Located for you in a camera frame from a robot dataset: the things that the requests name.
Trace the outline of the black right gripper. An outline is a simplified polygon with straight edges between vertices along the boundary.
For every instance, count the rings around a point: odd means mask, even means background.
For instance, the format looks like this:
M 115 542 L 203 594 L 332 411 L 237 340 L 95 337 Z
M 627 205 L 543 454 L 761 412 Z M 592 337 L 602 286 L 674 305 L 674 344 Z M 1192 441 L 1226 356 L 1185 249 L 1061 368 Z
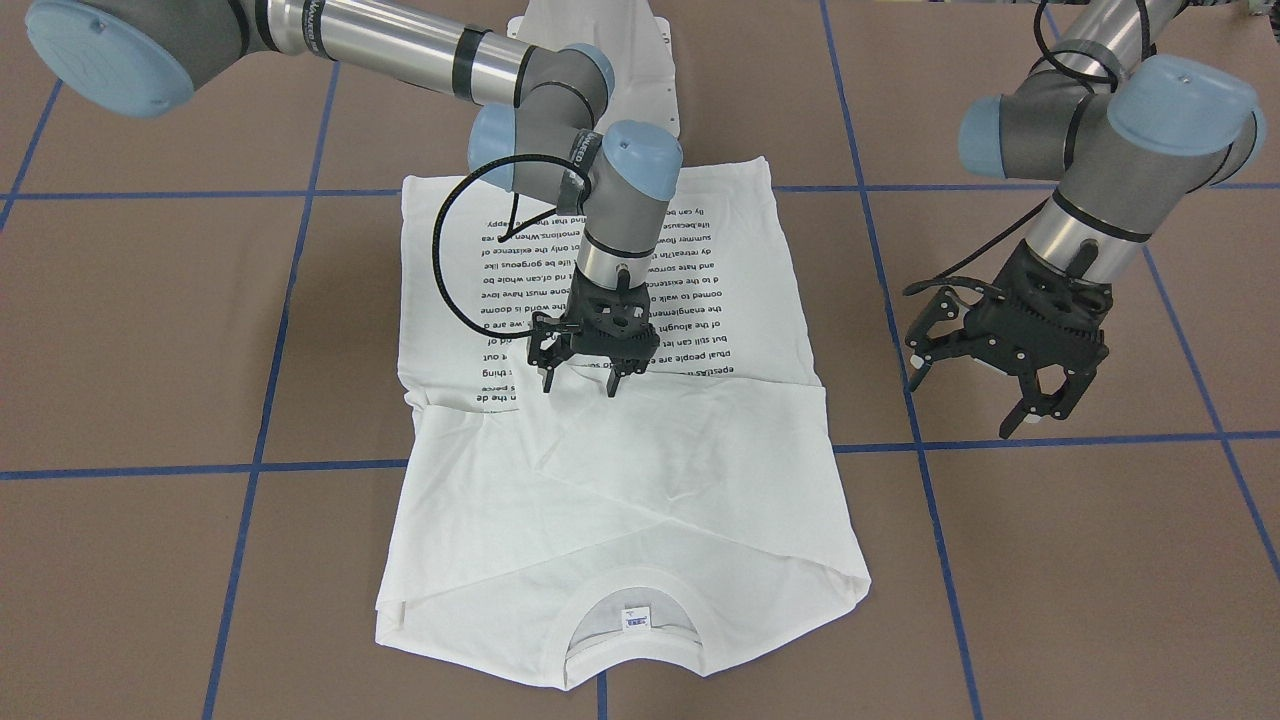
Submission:
M 541 392 L 550 393 L 556 366 L 575 355 L 608 357 L 611 374 L 605 393 L 613 398 L 625 373 L 644 373 L 658 347 L 659 336 L 650 323 L 650 295 L 645 283 L 634 288 L 607 288 L 576 269 L 564 314 L 558 318 L 532 314 L 527 363 L 540 366 Z

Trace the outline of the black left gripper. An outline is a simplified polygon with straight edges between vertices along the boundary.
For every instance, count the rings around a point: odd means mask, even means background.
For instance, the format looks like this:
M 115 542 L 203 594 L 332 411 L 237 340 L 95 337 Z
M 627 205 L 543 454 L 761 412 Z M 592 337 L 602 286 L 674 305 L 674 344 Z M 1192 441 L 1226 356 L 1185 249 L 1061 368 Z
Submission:
M 1021 398 L 1000 423 L 1010 439 L 1043 416 L 1065 419 L 1108 356 L 1101 324 L 1114 305 L 1110 284 L 1061 272 L 1020 242 L 995 283 L 950 275 L 920 281 L 906 295 L 934 287 L 936 295 L 910 325 L 908 392 L 933 364 L 973 357 L 1018 379 Z

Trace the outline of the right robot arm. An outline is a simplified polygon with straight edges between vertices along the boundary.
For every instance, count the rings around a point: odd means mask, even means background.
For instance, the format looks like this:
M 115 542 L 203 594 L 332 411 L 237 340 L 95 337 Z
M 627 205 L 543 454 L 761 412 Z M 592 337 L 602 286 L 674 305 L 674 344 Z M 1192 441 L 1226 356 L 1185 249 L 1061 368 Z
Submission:
M 310 53 L 477 105 L 470 172 L 436 214 L 433 250 L 448 211 L 479 181 L 585 220 L 564 311 L 483 334 L 526 340 L 544 389 L 568 360 L 604 357 L 614 397 L 655 356 L 646 273 L 684 150 L 641 120 L 596 131 L 616 87 L 598 47 L 553 51 L 393 1 L 35 1 L 26 33 L 59 79 L 124 117 L 168 113 L 259 51 Z

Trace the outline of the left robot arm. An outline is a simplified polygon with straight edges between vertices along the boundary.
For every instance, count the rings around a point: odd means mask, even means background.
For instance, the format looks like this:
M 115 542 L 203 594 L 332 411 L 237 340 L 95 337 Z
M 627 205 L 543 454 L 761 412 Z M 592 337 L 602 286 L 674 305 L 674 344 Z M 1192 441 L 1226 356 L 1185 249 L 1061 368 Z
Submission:
M 1243 79 L 1160 54 L 1180 1 L 1093 1 L 1012 94 L 963 119 L 972 173 L 1052 181 L 993 281 L 951 266 L 913 283 L 933 297 L 906 333 L 910 387 L 951 357 L 1014 377 L 1021 397 L 998 433 L 1064 419 L 1108 356 L 1112 283 L 1188 193 L 1243 169 L 1265 143 L 1258 95 Z

